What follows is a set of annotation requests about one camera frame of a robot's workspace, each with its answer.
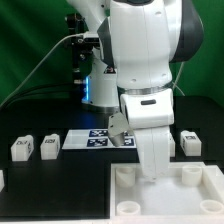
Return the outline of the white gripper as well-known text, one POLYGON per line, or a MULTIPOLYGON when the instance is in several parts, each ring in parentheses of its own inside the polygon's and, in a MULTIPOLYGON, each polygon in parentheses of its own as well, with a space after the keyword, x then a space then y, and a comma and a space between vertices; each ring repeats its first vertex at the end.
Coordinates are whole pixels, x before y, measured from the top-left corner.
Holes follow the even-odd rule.
MULTIPOLYGON (((109 117, 108 138, 115 147, 125 142, 125 134, 133 134, 123 113, 109 117)), ((135 140, 142 169, 147 181, 155 182, 167 173, 170 161, 170 129, 168 126, 138 129, 135 140)))

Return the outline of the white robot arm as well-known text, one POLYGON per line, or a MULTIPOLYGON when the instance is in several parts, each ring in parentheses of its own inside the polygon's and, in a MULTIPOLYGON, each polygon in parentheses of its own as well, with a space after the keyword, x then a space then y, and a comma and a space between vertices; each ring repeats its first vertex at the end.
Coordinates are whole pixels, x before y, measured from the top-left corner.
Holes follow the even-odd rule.
POLYGON ((109 138, 119 146, 134 135, 143 175, 150 181, 169 166, 174 123, 169 64, 200 48, 203 25, 192 0, 66 0, 95 39, 92 71, 82 103, 112 110, 109 138))

